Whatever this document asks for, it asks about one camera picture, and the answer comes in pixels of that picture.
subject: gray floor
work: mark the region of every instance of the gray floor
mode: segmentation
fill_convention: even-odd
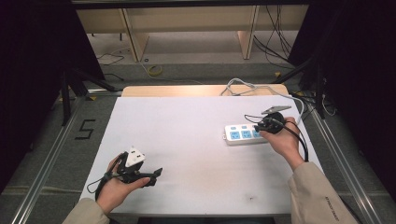
[[[257,33],[257,36],[266,40],[269,34],[262,32]],[[142,64],[133,62],[130,52],[126,49],[128,43],[125,39],[119,41],[119,35],[88,35],[88,37],[98,57],[106,53],[124,57],[117,63],[113,62],[119,58],[114,56],[99,59],[103,64],[104,73],[113,74],[106,75],[106,81],[119,88],[130,85],[197,84],[196,81],[205,84],[227,84],[233,77],[252,83],[269,83],[275,80],[275,72],[285,74],[289,71],[269,64],[265,55],[256,47],[252,50],[250,60],[243,60],[234,32],[152,34],[144,56],[147,62]],[[292,43],[295,32],[289,32],[288,37]],[[271,43],[271,47],[281,52],[275,41]],[[269,59],[273,63],[281,63],[276,58]],[[150,78],[142,65],[162,66],[163,73],[158,76],[161,79]],[[298,78],[285,83],[290,91],[298,90]],[[91,83],[86,84],[89,89],[99,89]],[[85,99],[76,113],[74,123],[70,126],[70,131],[64,139],[44,188],[40,191],[33,210],[27,218],[27,223],[61,223],[78,201],[118,97],[108,92],[92,93],[91,96],[95,97]],[[36,180],[42,164],[53,149],[58,133],[64,128],[61,126],[62,115],[62,102],[56,101],[40,130],[39,137],[33,143],[34,150],[26,154],[19,169],[0,196],[2,214],[0,223],[12,221],[29,187]],[[313,115],[308,111],[305,116],[304,125],[326,176],[363,223],[370,223],[364,220],[361,209],[338,169]],[[92,136],[89,139],[78,140],[77,137],[87,136],[87,133],[79,131],[84,120],[94,120],[86,122],[84,126],[93,129]],[[343,119],[339,115],[326,115],[325,120],[383,223],[396,223],[395,202],[389,197],[366,159],[359,154],[359,149]],[[116,216],[115,218],[121,223],[137,221],[137,217]],[[275,220],[276,223],[290,223],[290,216],[275,217]]]

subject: sleeve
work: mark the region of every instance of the sleeve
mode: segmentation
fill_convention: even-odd
[[[298,166],[289,186],[292,223],[357,223],[313,162]]]
[[[110,219],[92,199],[81,199],[64,220],[64,224],[99,223],[108,224]]]

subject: plug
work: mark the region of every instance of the plug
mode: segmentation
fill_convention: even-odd
[[[266,139],[256,132],[252,123],[225,126],[223,139],[229,146],[266,142]]]
[[[137,150],[134,146],[131,146],[128,153],[128,159],[125,162],[125,167],[131,167],[146,159],[145,155]]]

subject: tripod leg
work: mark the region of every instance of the tripod leg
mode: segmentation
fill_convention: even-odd
[[[81,71],[79,69],[74,68],[74,69],[72,69],[72,71],[76,75],[78,75],[79,77],[85,78],[85,79],[89,80],[90,82],[92,82],[92,83],[94,83],[94,84],[96,84],[96,85],[98,85],[100,87],[105,88],[107,91],[122,91],[122,89],[118,89],[118,88],[115,88],[113,86],[110,86],[107,83],[105,83],[105,82],[103,82],[103,81],[101,81],[99,79],[91,77],[90,75],[86,74],[85,72],[83,72],[83,71]]]

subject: black cable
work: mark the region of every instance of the black cable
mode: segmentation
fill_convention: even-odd
[[[96,59],[101,59],[101,58],[104,57],[105,55],[110,55],[110,56],[113,56],[113,57],[119,57],[120,59],[118,59],[118,60],[116,60],[116,61],[114,61],[114,62],[112,62],[112,63],[103,63],[103,65],[111,65],[111,64],[113,64],[113,63],[117,63],[117,62],[121,61],[122,59],[124,59],[124,56],[121,56],[121,55],[114,55],[114,54],[109,54],[109,53],[103,54],[102,56],[100,56],[100,57],[98,57],[98,58],[96,58]]]
[[[273,57],[278,57],[278,58],[282,58],[279,54],[277,54],[276,52],[274,52],[272,49],[268,48],[267,46],[265,46],[262,42],[260,42],[260,40],[257,38],[257,36],[253,36],[253,43],[257,46],[257,48],[259,48],[261,51],[273,56]]]
[[[105,76],[113,76],[113,77],[117,77],[119,80],[124,81],[125,79],[123,79],[122,77],[117,76],[116,74],[113,73],[106,73]]]
[[[100,190],[102,189],[103,185],[104,185],[109,179],[111,179],[111,178],[113,178],[113,177],[116,177],[116,176],[119,176],[119,175],[113,175],[113,174],[112,174],[112,173],[113,173],[112,171],[113,171],[114,167],[116,167],[117,163],[119,163],[119,162],[123,159],[123,155],[124,155],[124,154],[120,154],[120,155],[116,158],[116,160],[113,162],[113,164],[110,166],[110,168],[108,168],[108,170],[105,172],[104,176],[102,176],[102,178],[100,178],[100,179],[98,179],[98,180],[92,182],[91,184],[89,184],[89,185],[87,186],[87,191],[88,191],[89,193],[95,193],[95,192],[97,192],[98,190],[99,190],[99,192],[100,192]],[[95,183],[97,183],[97,182],[99,182],[99,181],[100,181],[100,183],[99,183],[98,187],[96,188],[96,190],[95,190],[95,191],[90,191],[90,186],[93,185],[93,184],[95,184]]]
[[[269,38],[269,40],[268,40],[268,42],[267,42],[267,45],[264,45],[264,44],[259,40],[259,38],[257,38],[257,36],[254,35],[253,37],[254,37],[254,39],[255,39],[256,41],[258,41],[258,42],[260,43],[260,45],[261,45],[263,48],[265,48],[265,49],[267,49],[267,50],[270,50],[273,54],[275,54],[275,55],[272,55],[272,54],[270,54],[270,55],[272,55],[272,56],[274,56],[274,57],[278,57],[278,58],[282,59],[283,61],[285,61],[285,62],[287,62],[287,63],[289,62],[287,58],[284,58],[284,57],[281,56],[280,54],[278,54],[278,53],[276,53],[275,51],[273,51],[272,49],[268,48],[268,43],[269,43],[269,40],[271,39],[271,37]]]
[[[302,121],[306,120],[306,118],[308,118],[308,116],[315,110],[314,107],[312,107],[312,109],[309,111],[309,113],[307,115],[305,115],[305,117],[302,119]]]
[[[269,17],[270,17],[271,23],[272,23],[273,26],[274,26],[274,31],[273,31],[273,33],[276,32],[277,35],[279,36],[280,46],[281,46],[281,48],[282,48],[283,53],[285,54],[285,56],[288,57],[288,53],[290,53],[290,52],[289,52],[289,48],[288,48],[288,47],[285,45],[285,43],[284,43],[284,41],[285,41],[286,39],[285,39],[285,37],[279,32],[279,28],[278,28],[278,26],[280,26],[279,18],[280,18],[281,9],[280,9],[279,6],[278,6],[277,9],[276,9],[276,13],[277,13],[277,15],[276,15],[276,22],[274,22],[273,17],[271,16],[270,10],[268,9],[268,6],[266,6],[266,9],[267,9],[268,15],[269,15]]]
[[[281,34],[281,36],[283,38],[283,41],[285,41],[285,43],[289,46],[289,48],[291,48],[291,45],[289,44],[288,40],[283,35],[282,24],[281,24],[281,22],[282,22],[281,8],[282,8],[282,6],[278,6],[278,7],[280,7],[280,9],[279,9],[279,32],[280,32],[280,34]]]
[[[291,134],[293,134],[293,135],[299,140],[299,142],[300,142],[301,145],[303,146],[303,150],[304,150],[304,161],[309,161],[308,148],[307,148],[307,146],[306,146],[305,138],[304,138],[304,136],[303,136],[302,133],[301,133],[301,136],[303,137],[304,140],[299,136],[299,134],[295,133],[292,129],[286,127],[286,125],[284,125],[284,124],[283,124],[282,122],[280,122],[279,120],[272,119],[272,118],[263,118],[263,117],[256,117],[256,116],[251,116],[251,115],[245,115],[245,119],[247,119],[248,121],[250,121],[250,122],[252,122],[252,123],[257,123],[257,122],[255,122],[255,121],[253,121],[253,120],[251,120],[251,119],[248,119],[248,117],[249,117],[249,118],[255,118],[255,119],[261,119],[261,120],[265,120],[265,119],[266,119],[266,120],[268,120],[269,122],[275,122],[276,124],[282,126],[284,129],[286,129],[287,131],[289,131]],[[294,124],[294,125],[297,127],[297,129],[299,130],[299,132],[301,132],[300,129],[299,129],[299,127],[297,126],[297,124],[295,124],[295,123],[293,123],[293,122],[290,122],[290,123]]]
[[[305,144],[305,142],[303,141],[303,139],[301,139],[301,137],[300,137],[297,133],[295,133],[292,129],[286,127],[286,125],[284,125],[284,124],[283,124],[282,122],[280,122],[279,120],[276,120],[276,119],[268,119],[268,120],[269,120],[269,122],[275,122],[276,124],[282,126],[284,129],[286,129],[287,131],[289,131],[291,134],[293,134],[293,135],[300,141],[301,145],[303,146],[303,150],[304,150],[304,161],[305,161],[305,162],[309,161],[309,159],[308,159],[308,148],[306,147],[306,144]]]

